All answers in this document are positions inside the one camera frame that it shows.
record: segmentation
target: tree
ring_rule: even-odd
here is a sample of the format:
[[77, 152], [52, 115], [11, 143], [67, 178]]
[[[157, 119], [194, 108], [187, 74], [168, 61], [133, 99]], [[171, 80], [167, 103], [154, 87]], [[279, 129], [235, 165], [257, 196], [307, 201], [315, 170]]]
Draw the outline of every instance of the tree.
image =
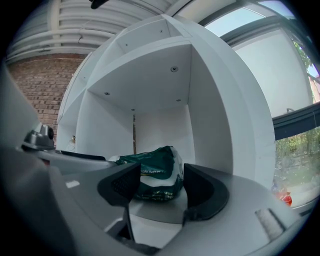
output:
[[297, 42], [293, 42], [293, 44], [296, 50], [298, 51], [305, 68], [308, 69], [309, 67], [311, 67], [312, 66], [311, 60], [308, 57], [308, 55], [306, 55], [305, 51], [300, 47], [300, 45]]

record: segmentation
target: white wall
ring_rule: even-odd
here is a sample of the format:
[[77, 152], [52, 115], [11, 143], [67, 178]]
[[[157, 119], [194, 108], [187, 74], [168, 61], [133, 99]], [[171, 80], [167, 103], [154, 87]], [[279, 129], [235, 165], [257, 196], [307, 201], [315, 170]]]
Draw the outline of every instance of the white wall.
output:
[[173, 146], [184, 163], [195, 164], [194, 138], [187, 105], [136, 114], [135, 141], [137, 154]]
[[133, 114], [86, 91], [79, 110], [75, 141], [77, 153], [106, 159], [131, 155], [134, 153]]
[[275, 134], [257, 80], [219, 37], [199, 24], [182, 17], [178, 20], [194, 37], [190, 39], [194, 50], [188, 104], [196, 164], [255, 180], [270, 189]]
[[287, 108], [298, 110], [313, 103], [306, 69], [282, 30], [258, 36], [233, 49], [258, 81], [272, 117], [285, 114]]

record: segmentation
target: brick wall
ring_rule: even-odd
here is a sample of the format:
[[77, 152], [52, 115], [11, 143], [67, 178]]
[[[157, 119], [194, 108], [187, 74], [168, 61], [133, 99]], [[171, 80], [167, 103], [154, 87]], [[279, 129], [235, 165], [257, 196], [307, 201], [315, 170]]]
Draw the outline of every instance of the brick wall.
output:
[[62, 98], [72, 75], [86, 56], [82, 54], [51, 54], [17, 61], [8, 69], [40, 121], [54, 130]]

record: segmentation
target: black plastic bracket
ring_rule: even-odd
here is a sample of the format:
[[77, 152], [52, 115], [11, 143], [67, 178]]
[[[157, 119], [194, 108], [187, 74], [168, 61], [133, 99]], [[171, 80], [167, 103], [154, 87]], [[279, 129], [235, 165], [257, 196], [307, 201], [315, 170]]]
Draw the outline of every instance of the black plastic bracket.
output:
[[225, 207], [229, 199], [226, 185], [200, 171], [196, 165], [184, 164], [183, 186], [188, 197], [183, 223], [212, 218]]

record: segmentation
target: red object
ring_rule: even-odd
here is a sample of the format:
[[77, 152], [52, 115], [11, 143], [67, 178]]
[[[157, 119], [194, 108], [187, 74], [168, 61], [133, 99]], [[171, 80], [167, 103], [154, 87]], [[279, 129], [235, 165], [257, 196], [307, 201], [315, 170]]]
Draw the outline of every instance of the red object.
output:
[[290, 192], [287, 192], [285, 196], [281, 197], [281, 200], [285, 202], [288, 206], [291, 206], [292, 197], [290, 196]]

